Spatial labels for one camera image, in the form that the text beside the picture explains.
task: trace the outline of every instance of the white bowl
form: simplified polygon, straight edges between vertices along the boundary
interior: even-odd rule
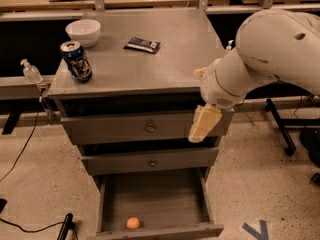
[[[95,45],[100,37],[100,31],[100,22],[91,19],[77,20],[66,27],[70,39],[80,42],[83,47]]]

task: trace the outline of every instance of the black cable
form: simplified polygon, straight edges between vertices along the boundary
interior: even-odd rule
[[[25,232],[25,233],[39,233],[39,232],[44,231],[44,230],[46,230],[46,229],[48,229],[48,228],[52,228],[52,227],[54,227],[54,226],[56,226],[56,225],[60,225],[60,224],[63,224],[63,223],[64,223],[64,222],[58,222],[58,223],[52,224],[52,225],[50,225],[50,226],[47,226],[47,227],[45,227],[45,228],[38,229],[38,230],[26,230],[26,229],[22,228],[21,226],[19,226],[18,224],[9,222],[9,221],[7,221],[7,220],[4,220],[4,219],[1,219],[1,218],[0,218],[0,221],[2,221],[2,222],[5,223],[5,224],[8,224],[8,225],[17,227],[17,228],[19,228],[21,231],[23,231],[23,232]]]
[[[31,139],[31,137],[32,137],[32,135],[33,135],[33,133],[34,133],[34,130],[36,129],[36,126],[37,126],[37,121],[38,121],[38,115],[39,115],[39,113],[37,113],[37,115],[36,115],[36,118],[35,118],[35,120],[34,120],[34,127],[33,127],[33,129],[32,129],[32,131],[31,131],[31,133],[30,133],[30,135],[29,135],[29,137],[28,137],[28,139],[27,139],[27,141],[26,141],[26,143],[24,144],[24,146],[23,146],[23,148],[22,148],[22,150],[21,150],[21,152],[20,152],[20,154],[18,155],[18,157],[17,157],[17,159],[16,159],[16,161],[14,162],[14,164],[13,164],[13,166],[12,166],[12,168],[6,173],[6,175],[4,175],[3,177],[2,177],[2,179],[0,180],[0,183],[13,171],[13,169],[14,169],[14,167],[16,166],[16,164],[17,164],[17,162],[18,162],[18,160],[20,159],[20,157],[21,157],[21,155],[22,155],[22,153],[23,153],[23,151],[26,149],[26,147],[27,147],[27,145],[28,145],[28,143],[29,143],[29,141],[30,141],[30,139]]]
[[[76,240],[78,240],[78,235],[77,235],[77,232],[76,232],[75,227],[73,227],[72,230],[73,230],[73,233],[74,233],[74,235],[75,235],[75,237],[76,237]]]
[[[15,223],[12,223],[12,222],[10,222],[10,221],[7,221],[7,220],[1,219],[1,218],[0,218],[0,221],[3,222],[3,223],[5,223],[5,224],[8,224],[8,225],[10,225],[10,226],[17,227],[17,228],[19,228],[22,232],[25,232],[25,233],[39,233],[39,232],[41,232],[41,231],[47,230],[47,229],[49,229],[49,228],[52,228],[52,227],[54,227],[54,226],[57,226],[57,225],[66,223],[66,222],[58,222],[58,223],[49,225],[49,226],[47,226],[47,227],[44,227],[44,228],[41,228],[41,229],[38,229],[38,230],[26,230],[26,229],[22,228],[20,225],[15,224]],[[74,233],[74,235],[75,235],[75,237],[76,237],[76,240],[78,240],[78,235],[77,235],[77,232],[76,232],[76,229],[75,229],[75,225],[74,225],[74,224],[73,224],[73,226],[71,227],[71,229],[72,229],[72,231],[73,231],[73,233]]]
[[[297,119],[299,119],[299,118],[298,118],[298,116],[296,115],[296,112],[297,112],[298,109],[301,107],[301,105],[302,105],[302,96],[300,97],[300,102],[299,102],[298,107],[297,107],[296,110],[293,112],[293,115],[294,115]]]

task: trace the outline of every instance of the drawer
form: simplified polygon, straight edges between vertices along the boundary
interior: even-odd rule
[[[89,175],[211,167],[220,137],[201,143],[187,139],[139,141],[81,146],[81,160]]]
[[[179,139],[188,137],[193,115],[188,110],[72,117],[62,124],[74,145]],[[232,111],[225,112],[209,136],[225,135],[231,118]]]
[[[126,229],[137,217],[140,227]],[[98,232],[87,240],[202,239],[218,237],[199,168],[102,177]]]

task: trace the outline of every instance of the drawer handle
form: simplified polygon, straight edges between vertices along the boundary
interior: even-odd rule
[[[151,167],[156,167],[157,161],[156,161],[156,160],[150,160],[149,165],[150,165]]]
[[[155,132],[155,130],[156,130],[156,127],[155,127],[154,125],[149,124],[149,125],[147,126],[147,132],[148,132],[148,133],[153,133],[153,132]]]

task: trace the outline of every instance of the blue tape mark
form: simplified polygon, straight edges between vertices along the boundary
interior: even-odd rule
[[[244,223],[242,228],[258,240],[269,240],[267,222],[265,222],[264,220],[260,220],[261,234],[254,228],[250,227],[247,223]]]

